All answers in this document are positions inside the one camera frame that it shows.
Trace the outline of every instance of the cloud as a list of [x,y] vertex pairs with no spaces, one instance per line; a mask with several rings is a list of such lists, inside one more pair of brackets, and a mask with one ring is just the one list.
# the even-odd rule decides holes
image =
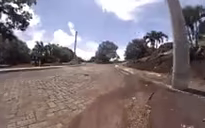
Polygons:
[[125,47],[118,48],[117,54],[119,55],[119,60],[125,60]]
[[24,10],[29,11],[33,18],[30,20],[30,25],[26,31],[14,30],[14,33],[21,40],[26,41],[29,48],[33,48],[36,41],[45,41],[46,30],[42,29],[41,18],[34,10],[28,6],[24,7]]
[[114,13],[118,18],[128,21],[136,20],[140,7],[160,0],[95,0],[104,12]]
[[[74,44],[76,32],[75,25],[72,22],[67,23],[70,34],[63,31],[62,29],[58,29],[53,32],[53,38],[49,39],[45,36],[46,30],[42,28],[40,16],[37,15],[32,8],[25,7],[25,10],[28,10],[33,15],[33,19],[30,20],[30,25],[26,31],[14,30],[14,33],[17,37],[19,37],[19,39],[25,41],[29,48],[32,49],[35,46],[36,41],[43,41],[44,43],[47,41],[72,49],[71,46]],[[77,37],[77,41],[81,43],[85,42],[86,46],[85,48],[78,47],[76,49],[76,53],[79,57],[89,60],[92,56],[95,55],[98,47],[96,42],[83,41],[81,36]]]
[[80,48],[76,49],[77,56],[83,58],[84,60],[89,60],[91,57],[95,56],[95,52],[91,52],[88,50],[82,50]]
[[[68,27],[69,27],[69,31],[71,33],[68,34],[66,32],[64,32],[61,29],[58,29],[54,32],[54,36],[53,39],[51,41],[51,43],[54,44],[59,44],[61,46],[65,46],[65,47],[70,47],[74,41],[75,41],[75,28],[74,28],[74,24],[72,22],[68,22]],[[82,41],[82,38],[80,36],[77,37],[77,41]]]

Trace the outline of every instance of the road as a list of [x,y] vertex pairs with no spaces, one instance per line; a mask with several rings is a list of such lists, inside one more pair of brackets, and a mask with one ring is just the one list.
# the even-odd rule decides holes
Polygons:
[[0,128],[205,128],[204,98],[167,89],[164,74],[117,69],[0,74]]
[[0,74],[0,128],[65,128],[98,96],[122,86],[114,65]]

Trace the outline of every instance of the blue sky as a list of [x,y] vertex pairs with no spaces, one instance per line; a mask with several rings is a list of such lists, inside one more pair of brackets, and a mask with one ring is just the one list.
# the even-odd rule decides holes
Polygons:
[[[205,0],[181,0],[182,6],[202,4]],[[77,55],[89,59],[104,40],[115,42],[123,58],[129,41],[151,30],[171,35],[165,0],[37,0],[27,8],[33,19],[27,31],[15,31],[32,48],[35,41],[51,42],[73,48],[78,31]]]

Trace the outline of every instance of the utility pole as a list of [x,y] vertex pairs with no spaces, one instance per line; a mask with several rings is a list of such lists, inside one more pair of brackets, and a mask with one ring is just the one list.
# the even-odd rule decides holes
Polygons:
[[185,19],[179,0],[167,0],[174,36],[172,86],[187,89],[189,84],[189,43],[185,30]]
[[78,32],[76,31],[76,34],[75,34],[75,43],[74,43],[74,59],[75,61],[77,61],[77,55],[76,55],[76,46],[77,46],[77,36],[78,36]]

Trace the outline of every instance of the cobblestone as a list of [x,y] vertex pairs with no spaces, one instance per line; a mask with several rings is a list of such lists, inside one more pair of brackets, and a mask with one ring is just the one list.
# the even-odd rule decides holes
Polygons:
[[0,117],[7,128],[65,128],[99,95],[116,88],[98,81],[109,79],[105,74],[111,69],[85,66],[0,74]]

